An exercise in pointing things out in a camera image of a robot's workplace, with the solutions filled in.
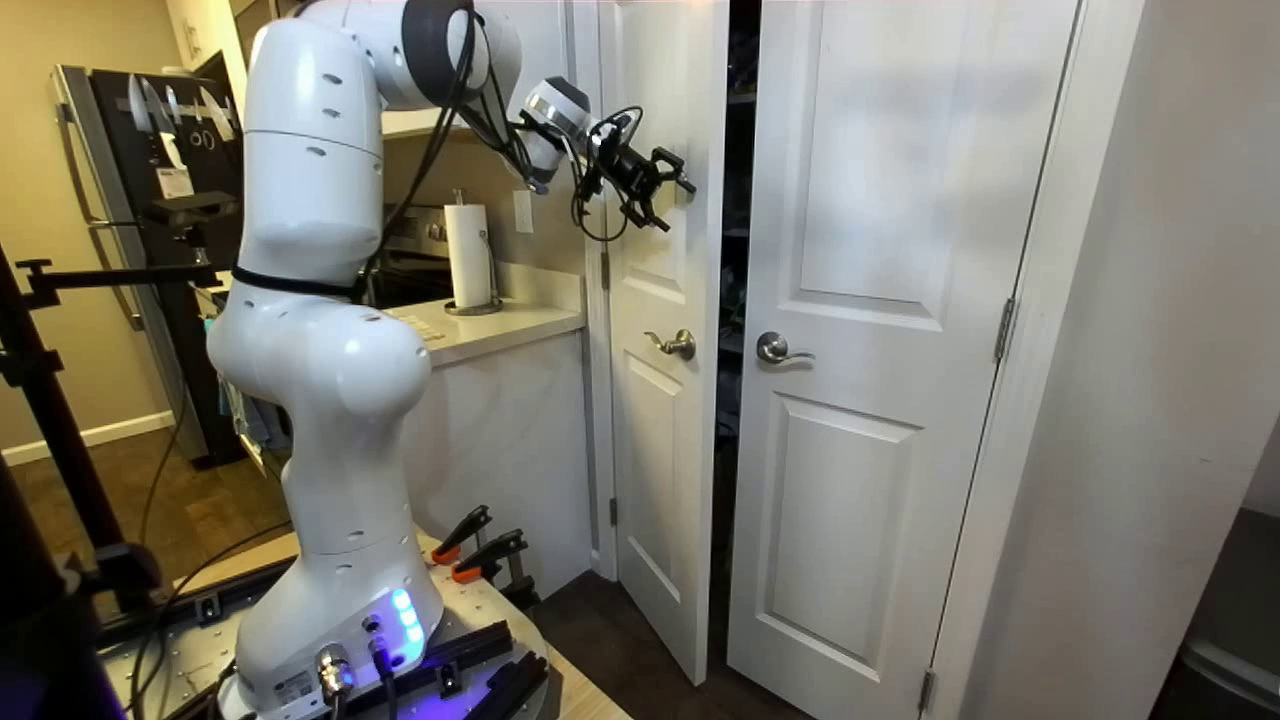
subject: white door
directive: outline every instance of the white door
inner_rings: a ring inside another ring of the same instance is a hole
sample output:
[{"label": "white door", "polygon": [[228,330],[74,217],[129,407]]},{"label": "white door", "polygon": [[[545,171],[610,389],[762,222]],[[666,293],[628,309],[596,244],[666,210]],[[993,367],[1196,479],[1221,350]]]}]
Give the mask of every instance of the white door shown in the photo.
[{"label": "white door", "polygon": [[919,710],[1071,22],[763,0],[729,662],[811,714]]},{"label": "white door", "polygon": [[[660,195],[669,232],[610,246],[616,569],[692,683],[708,662],[723,46],[723,0],[599,0],[604,108],[643,103],[636,147],[671,147],[696,182]],[[689,359],[660,347],[676,330]]]}]

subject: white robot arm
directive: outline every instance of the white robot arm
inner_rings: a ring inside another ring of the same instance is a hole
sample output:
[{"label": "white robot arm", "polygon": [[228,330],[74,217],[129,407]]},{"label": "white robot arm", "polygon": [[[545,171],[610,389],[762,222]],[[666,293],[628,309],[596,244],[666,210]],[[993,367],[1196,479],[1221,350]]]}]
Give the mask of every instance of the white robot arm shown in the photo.
[{"label": "white robot arm", "polygon": [[518,124],[496,118],[491,63],[499,46],[469,0],[320,0],[255,39],[246,240],[208,350],[228,385],[293,420],[285,501],[300,560],[241,624],[223,714],[324,714],[414,672],[445,614],[398,458],[431,356],[400,320],[353,302],[385,232],[382,110],[454,108],[529,182],[576,155],[580,205],[610,179],[634,222],[660,222],[651,186],[683,182],[676,155],[628,147],[636,110],[593,128],[565,80],[539,83]]}]

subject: dark floor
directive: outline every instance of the dark floor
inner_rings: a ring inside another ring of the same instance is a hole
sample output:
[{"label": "dark floor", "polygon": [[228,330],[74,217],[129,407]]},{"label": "dark floor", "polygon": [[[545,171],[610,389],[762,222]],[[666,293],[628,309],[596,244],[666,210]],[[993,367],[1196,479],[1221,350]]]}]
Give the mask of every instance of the dark floor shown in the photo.
[{"label": "dark floor", "polygon": [[[150,483],[167,447],[167,431],[102,445],[91,462],[103,476],[108,501],[129,540],[142,536],[142,516]],[[61,483],[61,472],[40,462],[14,466],[17,489],[26,492],[43,544],[66,554],[87,554],[87,536],[74,510],[74,501]],[[185,455],[167,455],[156,503],[150,516],[150,546],[156,551],[163,575],[185,575],[213,551],[274,527],[285,521],[281,483],[262,476],[254,458],[223,466],[192,466]],[[599,575],[580,575],[539,606],[532,619],[545,635],[587,672],[626,710],[634,714],[669,714],[669,720],[788,720],[801,714],[783,698],[762,693],[723,666],[723,600],[717,600],[722,632],[714,632],[714,666],[708,683],[692,686],[676,660],[666,652],[657,632],[643,624],[640,606],[620,582]]]}]

